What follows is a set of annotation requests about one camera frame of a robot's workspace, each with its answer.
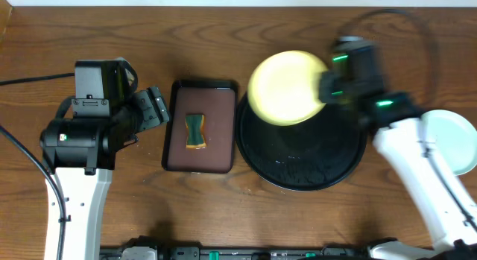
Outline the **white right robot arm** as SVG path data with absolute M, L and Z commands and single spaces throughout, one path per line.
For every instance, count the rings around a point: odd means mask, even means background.
M 475 259 L 476 203 L 426 136 L 421 110 L 404 92 L 385 90 L 380 76 L 345 80 L 333 71 L 319 82 L 319 99 L 357 113 L 374 133 L 373 146 L 402 180 L 429 231 L 432 248 L 381 241 L 372 259 Z

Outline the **green orange sponge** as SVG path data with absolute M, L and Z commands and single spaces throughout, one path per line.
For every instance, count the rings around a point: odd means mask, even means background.
M 205 115 L 188 114 L 185 117 L 186 123 L 186 148 L 201 149 L 206 147 L 204 136 Z

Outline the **light blue plate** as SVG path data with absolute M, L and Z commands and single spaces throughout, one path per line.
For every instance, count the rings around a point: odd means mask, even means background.
M 434 143 L 455 176 L 476 167 L 476 129 L 465 117 L 449 110 L 423 114 L 426 137 Z

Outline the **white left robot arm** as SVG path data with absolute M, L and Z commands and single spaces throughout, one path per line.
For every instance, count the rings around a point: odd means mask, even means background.
M 45 259 L 98 259 L 107 192 L 116 153 L 138 142 L 137 133 L 169 120 L 155 86 L 126 97 L 77 89 L 72 118 L 54 118 L 40 145 L 53 184 L 48 190 Z

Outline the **yellow plate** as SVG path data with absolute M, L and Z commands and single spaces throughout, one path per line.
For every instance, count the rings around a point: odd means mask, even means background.
M 284 51 L 262 61 L 247 86 L 252 111 L 263 121 L 277 125 L 299 124 L 318 114 L 325 63 L 306 51 Z

